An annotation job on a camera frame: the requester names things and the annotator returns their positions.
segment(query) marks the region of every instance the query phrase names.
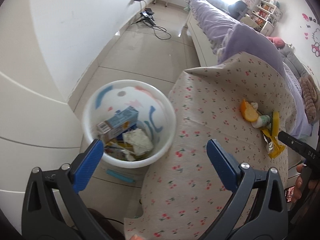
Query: bookshelf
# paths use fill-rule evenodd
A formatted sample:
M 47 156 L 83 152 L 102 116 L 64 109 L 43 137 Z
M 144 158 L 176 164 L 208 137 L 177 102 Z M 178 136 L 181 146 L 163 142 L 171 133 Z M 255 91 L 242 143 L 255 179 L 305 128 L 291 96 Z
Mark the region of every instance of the bookshelf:
M 259 0 L 259 3 L 252 10 L 251 19 L 258 24 L 259 27 L 256 29 L 258 32 L 270 36 L 281 16 L 282 12 L 276 5 Z

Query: pink plush toy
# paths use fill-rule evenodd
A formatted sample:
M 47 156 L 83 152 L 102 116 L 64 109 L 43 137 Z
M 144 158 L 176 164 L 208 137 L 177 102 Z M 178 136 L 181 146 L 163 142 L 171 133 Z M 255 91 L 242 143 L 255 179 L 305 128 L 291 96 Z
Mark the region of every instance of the pink plush toy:
M 285 42 L 283 41 L 283 39 L 279 37 L 267 37 L 267 38 L 276 46 L 277 49 L 282 49 L 285 46 Z

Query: small plastic bottle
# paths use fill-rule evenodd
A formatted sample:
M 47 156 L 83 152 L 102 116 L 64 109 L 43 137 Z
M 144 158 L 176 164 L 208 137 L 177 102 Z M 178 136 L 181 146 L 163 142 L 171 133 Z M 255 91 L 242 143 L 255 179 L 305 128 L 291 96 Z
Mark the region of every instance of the small plastic bottle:
M 260 128 L 267 126 L 271 122 L 271 118 L 268 115 L 260 115 L 257 121 L 252 122 L 251 125 L 253 128 Z

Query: gray dot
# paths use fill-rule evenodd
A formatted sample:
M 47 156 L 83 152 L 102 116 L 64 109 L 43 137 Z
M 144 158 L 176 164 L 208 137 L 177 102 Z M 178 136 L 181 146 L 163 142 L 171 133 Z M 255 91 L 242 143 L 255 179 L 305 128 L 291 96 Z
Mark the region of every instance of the gray dot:
M 123 97 L 123 96 L 125 96 L 125 91 L 120 91 L 117 95 L 118 95 L 118 97 Z

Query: purple bedding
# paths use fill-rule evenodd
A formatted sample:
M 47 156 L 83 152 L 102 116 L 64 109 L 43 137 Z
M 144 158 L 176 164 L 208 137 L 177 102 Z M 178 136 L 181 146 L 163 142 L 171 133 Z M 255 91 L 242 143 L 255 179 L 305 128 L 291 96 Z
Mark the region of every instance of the purple bedding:
M 281 55 L 273 43 L 254 29 L 215 8 L 206 0 L 188 0 L 188 2 L 195 19 L 199 22 L 199 27 L 214 44 L 212 51 L 218 54 L 218 64 L 245 51 L 267 62 L 284 78 L 297 106 L 297 120 L 292 136 L 295 138 L 310 136 L 312 126 L 308 123 L 302 97 L 295 84 L 296 79 L 292 78 L 293 74 L 290 69 L 285 68 Z

